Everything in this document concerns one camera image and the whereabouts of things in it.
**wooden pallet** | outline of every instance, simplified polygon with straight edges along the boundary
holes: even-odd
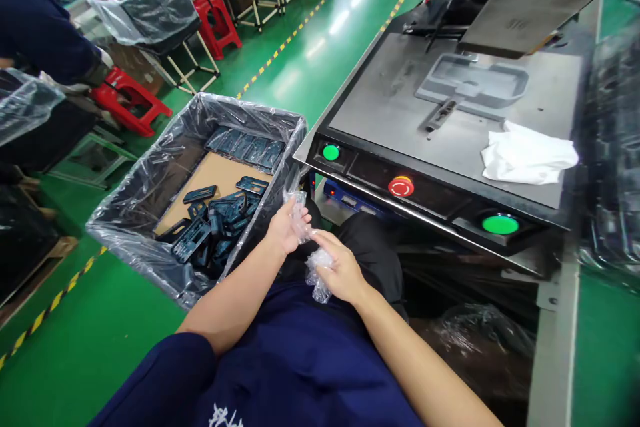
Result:
[[[35,200],[40,181],[30,177],[24,177],[18,184],[20,190],[29,198],[31,203],[43,214],[43,216],[53,221],[56,216],[54,209],[41,207]],[[22,284],[11,296],[0,305],[0,328],[2,328],[22,307],[27,303],[33,294],[45,283],[60,263],[77,246],[76,237],[60,237],[49,253],[33,268]]]

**hand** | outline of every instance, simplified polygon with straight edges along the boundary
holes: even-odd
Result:
[[[292,197],[285,205],[280,207],[280,210],[271,218],[269,229],[265,236],[266,240],[272,242],[277,248],[281,248],[285,255],[298,248],[298,236],[291,227],[291,212],[294,205],[295,198]],[[302,209],[301,215],[305,224],[311,221],[309,210],[306,208]]]
[[[316,270],[331,293],[351,305],[360,302],[371,287],[362,276],[353,252],[325,230],[315,230],[311,239],[333,258],[333,268],[318,267]]]

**person's back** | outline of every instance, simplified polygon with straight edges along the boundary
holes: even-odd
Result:
[[[22,56],[56,82],[72,85],[101,56],[54,0],[0,0],[0,11],[0,59],[6,67]]]

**cardboard sheet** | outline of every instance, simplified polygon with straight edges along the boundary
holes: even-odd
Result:
[[[271,182],[272,178],[271,175],[257,171],[249,165],[244,165],[221,157],[217,153],[209,152],[202,159],[197,170],[191,176],[191,179],[189,179],[180,193],[178,193],[175,201],[160,219],[160,222],[156,225],[154,232],[156,234],[163,234],[180,219],[189,218],[189,212],[187,211],[187,207],[189,207],[189,205],[182,203],[182,199],[190,191],[209,187],[210,185],[217,185],[218,188],[213,196],[213,199],[216,200],[240,190],[235,186],[235,184],[244,176],[257,178],[267,182]],[[210,200],[211,199],[205,200],[205,203],[208,205]]]

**red emergency stop button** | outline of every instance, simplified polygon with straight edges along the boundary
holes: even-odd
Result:
[[[389,182],[389,191],[396,197],[409,197],[413,193],[413,182],[409,177],[396,177]]]

